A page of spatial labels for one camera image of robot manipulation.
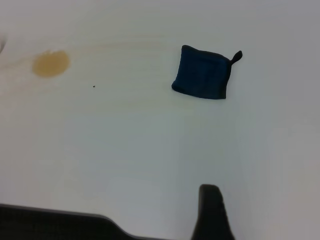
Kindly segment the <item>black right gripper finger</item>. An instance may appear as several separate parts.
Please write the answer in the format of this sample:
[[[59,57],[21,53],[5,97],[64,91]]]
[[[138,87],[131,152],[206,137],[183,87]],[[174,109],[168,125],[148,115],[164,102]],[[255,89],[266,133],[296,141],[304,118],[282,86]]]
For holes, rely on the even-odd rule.
[[[223,195],[216,185],[199,187],[198,216],[191,237],[193,240],[235,240]]]

